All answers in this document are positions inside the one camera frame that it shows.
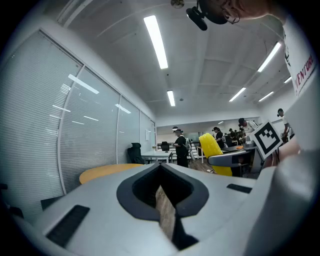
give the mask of white t-shirt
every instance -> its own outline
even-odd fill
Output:
[[[319,81],[318,60],[307,37],[291,15],[283,25],[285,43],[285,61],[291,74],[295,95],[306,91]]]
[[[284,125],[288,124],[288,128],[286,130],[288,132],[288,135],[291,136],[292,134],[294,134],[294,131],[293,131],[292,127],[290,126],[290,123],[288,123],[288,120],[285,115],[282,117],[282,121],[283,121]]]
[[[243,126],[243,131],[245,133],[245,136],[249,136],[255,129],[258,128],[258,126],[252,122],[252,121],[246,121],[246,126]]]

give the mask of white table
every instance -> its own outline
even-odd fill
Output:
[[[156,161],[158,161],[158,158],[164,158],[166,159],[167,164],[169,163],[169,158],[171,157],[171,163],[173,163],[173,159],[172,159],[172,151],[148,151],[145,153],[142,153],[141,156],[143,158],[155,158]]]
[[[197,148],[197,150],[198,149],[201,149],[201,162],[202,162],[202,164],[204,163],[204,150],[202,149],[202,147],[201,146],[196,146],[196,148]]]

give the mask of hair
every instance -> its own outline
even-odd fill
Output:
[[[244,118],[239,118],[239,124],[243,124],[244,123],[244,121],[245,121],[245,119]]]

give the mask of floor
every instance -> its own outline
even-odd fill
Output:
[[[207,164],[207,160],[203,160],[203,164],[201,163],[201,159],[196,159],[195,161],[189,162],[189,168],[206,172],[208,169],[212,169],[211,165]],[[160,212],[160,227],[166,236],[171,240],[174,226],[175,226],[175,208],[171,204],[170,200],[166,196],[164,190],[160,186],[158,191],[156,192],[156,209]]]

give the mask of office chair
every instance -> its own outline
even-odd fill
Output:
[[[166,141],[162,141],[160,147],[161,147],[162,151],[169,151],[169,144]]]
[[[232,139],[229,135],[225,136],[225,143],[227,144],[228,147],[233,146]]]
[[[145,161],[141,156],[141,144],[140,143],[131,143],[132,147],[127,149],[130,161],[132,164],[141,164],[144,165]]]

